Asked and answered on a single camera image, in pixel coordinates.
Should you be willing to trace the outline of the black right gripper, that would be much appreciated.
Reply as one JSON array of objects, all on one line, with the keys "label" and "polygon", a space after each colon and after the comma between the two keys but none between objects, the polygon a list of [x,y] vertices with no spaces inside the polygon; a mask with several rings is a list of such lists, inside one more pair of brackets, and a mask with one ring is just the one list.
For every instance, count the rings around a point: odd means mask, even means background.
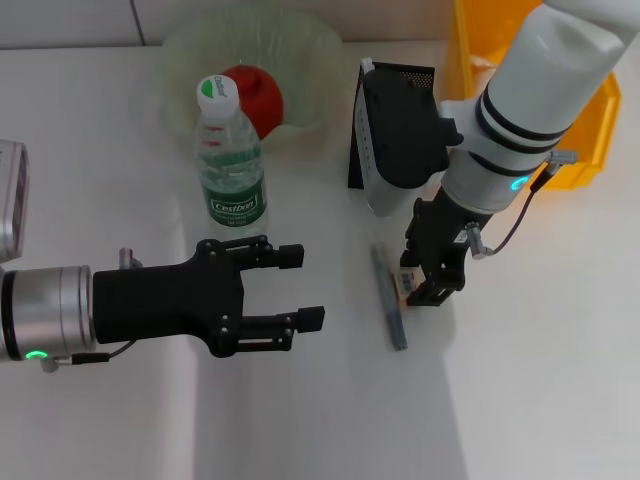
[{"label": "black right gripper", "polygon": [[414,203],[400,267],[421,268],[424,280],[407,297],[408,306],[440,306],[463,289],[469,242],[457,243],[456,238],[467,224],[475,222],[483,229],[489,220],[489,214],[460,206],[443,187],[433,200]]}]

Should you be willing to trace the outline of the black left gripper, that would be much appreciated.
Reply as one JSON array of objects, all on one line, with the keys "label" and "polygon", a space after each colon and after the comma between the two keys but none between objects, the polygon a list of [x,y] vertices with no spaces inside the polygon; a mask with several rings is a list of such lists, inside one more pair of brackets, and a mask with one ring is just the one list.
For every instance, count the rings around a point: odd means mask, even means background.
[{"label": "black left gripper", "polygon": [[289,351],[295,333],[322,329],[323,306],[245,316],[239,270],[301,268],[301,244],[275,248],[266,235],[198,242],[183,263],[93,275],[92,315],[101,344],[191,335],[214,356]]}]

